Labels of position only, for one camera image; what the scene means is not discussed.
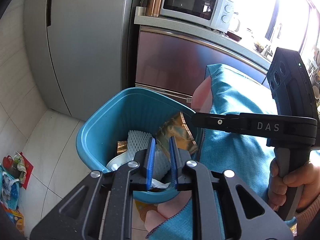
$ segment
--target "screw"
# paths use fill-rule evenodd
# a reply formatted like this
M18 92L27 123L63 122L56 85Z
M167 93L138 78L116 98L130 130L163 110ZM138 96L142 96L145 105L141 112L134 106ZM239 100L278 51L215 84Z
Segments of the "screw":
M91 177L93 177L93 178L98 178L98 177L100 177L100 171L92 171L91 173L90 173L90 176Z
M193 160L187 161L186 164L187 164L187 166L189 166L189 167L195 167L195 166L197 166L197 162L196 162L196 161L193 161Z
M224 176L228 177L228 178L232 178L235 175L235 172L232 170L226 170L224 171Z
M130 168L135 168L138 166L138 163L136 161L131 161L131 162L128 162L128 166Z

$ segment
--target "microwave oven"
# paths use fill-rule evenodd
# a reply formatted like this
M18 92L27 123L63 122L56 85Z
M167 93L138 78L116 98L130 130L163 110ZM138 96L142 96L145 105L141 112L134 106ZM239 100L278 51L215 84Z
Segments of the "microwave oven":
M233 8L231 0L162 0L160 15L227 33Z

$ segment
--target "blue trash bin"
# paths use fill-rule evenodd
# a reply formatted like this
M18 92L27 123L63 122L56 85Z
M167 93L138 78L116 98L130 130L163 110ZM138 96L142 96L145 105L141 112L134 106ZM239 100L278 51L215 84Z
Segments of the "blue trash bin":
M203 129L191 124L192 109L159 93L144 88L128 88L105 103L79 130L76 149L89 169L110 172L106 165L115 157L118 141L128 138L129 130L154 135L177 112L183 112L198 146ZM133 197L144 203L162 203L178 194L171 184L162 192L135 191Z

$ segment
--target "tiled floor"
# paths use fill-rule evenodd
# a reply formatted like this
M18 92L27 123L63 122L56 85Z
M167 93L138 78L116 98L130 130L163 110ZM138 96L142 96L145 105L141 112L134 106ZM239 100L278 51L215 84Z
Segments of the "tiled floor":
M76 152L76 135L82 125L82 121L47 110L26 143L23 154L34 166L27 190L20 190L19 207L25 216L26 237L90 172ZM132 207L132 240L142 240L148 232L135 204Z

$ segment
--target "kitchen counter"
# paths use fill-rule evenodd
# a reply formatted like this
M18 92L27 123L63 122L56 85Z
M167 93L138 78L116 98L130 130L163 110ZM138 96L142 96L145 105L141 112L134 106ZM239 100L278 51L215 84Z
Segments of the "kitchen counter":
M211 43L224 47L244 58L256 64L257 66L264 69L263 72L267 72L270 67L271 62L265 59L258 52L253 49L248 49L238 42L226 37L225 35L206 29L192 23L180 21L172 18L165 17L148 17L145 16L145 8L137 7L136 15L134 18L134 23L138 25L146 25L158 28L164 28L168 30L179 31L182 33L190 34Z

